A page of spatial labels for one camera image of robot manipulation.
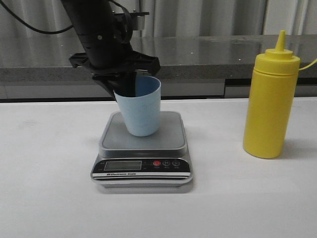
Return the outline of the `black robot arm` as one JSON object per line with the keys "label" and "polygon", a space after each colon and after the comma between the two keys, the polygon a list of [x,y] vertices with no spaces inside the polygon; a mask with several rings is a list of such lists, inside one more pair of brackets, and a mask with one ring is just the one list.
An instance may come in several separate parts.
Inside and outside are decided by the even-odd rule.
{"label": "black robot arm", "polygon": [[134,51],[130,41],[147,12],[113,13],[109,0],[64,0],[62,5],[83,46],[69,61],[73,68],[89,70],[92,79],[112,97],[135,97],[136,75],[154,76],[160,70],[157,57]]}

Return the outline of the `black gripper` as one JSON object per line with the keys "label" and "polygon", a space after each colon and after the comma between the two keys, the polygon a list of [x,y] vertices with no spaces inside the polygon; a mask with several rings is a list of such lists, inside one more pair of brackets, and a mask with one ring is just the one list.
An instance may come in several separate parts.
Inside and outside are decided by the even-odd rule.
{"label": "black gripper", "polygon": [[115,94],[124,97],[136,96],[136,72],[156,75],[160,70],[158,57],[136,51],[133,51],[119,64],[103,68],[94,67],[86,53],[75,53],[69,58],[69,61],[73,68],[81,66],[95,74],[92,79],[105,89],[115,101]]}

